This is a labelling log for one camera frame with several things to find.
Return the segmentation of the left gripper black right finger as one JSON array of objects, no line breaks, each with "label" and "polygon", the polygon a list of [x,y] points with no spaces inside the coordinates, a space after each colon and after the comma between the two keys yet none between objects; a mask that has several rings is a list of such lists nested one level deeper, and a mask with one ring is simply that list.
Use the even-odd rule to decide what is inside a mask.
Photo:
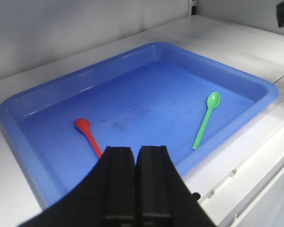
[{"label": "left gripper black right finger", "polygon": [[136,163],[139,227],[214,227],[172,163],[165,146],[142,146]]}]

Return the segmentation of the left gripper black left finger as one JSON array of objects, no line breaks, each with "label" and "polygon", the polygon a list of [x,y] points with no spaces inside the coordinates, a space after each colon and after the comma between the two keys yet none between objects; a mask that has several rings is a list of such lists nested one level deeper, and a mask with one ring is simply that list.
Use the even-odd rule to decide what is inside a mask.
[{"label": "left gripper black left finger", "polygon": [[128,147],[107,147],[86,177],[23,227],[134,227],[135,161]]}]

